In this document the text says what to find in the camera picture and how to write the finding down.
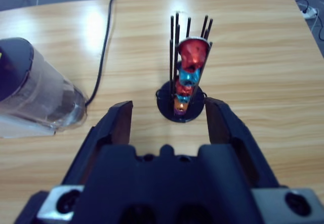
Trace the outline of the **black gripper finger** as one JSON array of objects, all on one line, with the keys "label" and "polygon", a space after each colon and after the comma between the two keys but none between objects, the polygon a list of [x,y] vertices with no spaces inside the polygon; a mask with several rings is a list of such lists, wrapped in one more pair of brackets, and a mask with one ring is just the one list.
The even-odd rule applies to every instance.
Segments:
[{"label": "black gripper finger", "polygon": [[280,184],[245,123],[222,100],[205,98],[211,144],[228,144],[235,152],[253,188],[278,188]]},{"label": "black gripper finger", "polygon": [[120,102],[109,108],[103,118],[85,137],[63,183],[86,183],[102,148],[130,142],[133,102]]}]

